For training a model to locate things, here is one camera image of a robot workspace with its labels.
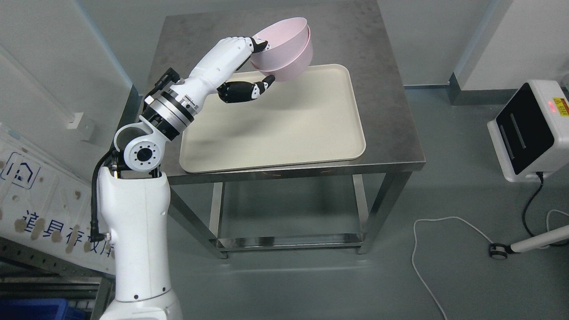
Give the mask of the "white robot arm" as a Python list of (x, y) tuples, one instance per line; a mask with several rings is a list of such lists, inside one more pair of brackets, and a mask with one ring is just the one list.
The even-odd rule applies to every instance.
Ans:
[(102, 320), (181, 320), (169, 276), (170, 188), (160, 171), (165, 144), (193, 121), (164, 88), (181, 84), (169, 68), (144, 98), (137, 122), (122, 126), (92, 177), (91, 241), (115, 255), (115, 296)]

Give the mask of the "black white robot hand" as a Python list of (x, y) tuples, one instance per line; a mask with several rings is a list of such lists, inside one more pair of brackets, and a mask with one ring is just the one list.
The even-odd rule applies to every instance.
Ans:
[(221, 39), (197, 63), (182, 84), (171, 86), (182, 107), (191, 115), (197, 115), (206, 97), (218, 94), (224, 103), (245, 103), (258, 99), (276, 80), (268, 75), (262, 81), (230, 82), (229, 78), (250, 58), (253, 53), (262, 52), (268, 41), (256, 38), (233, 37)]

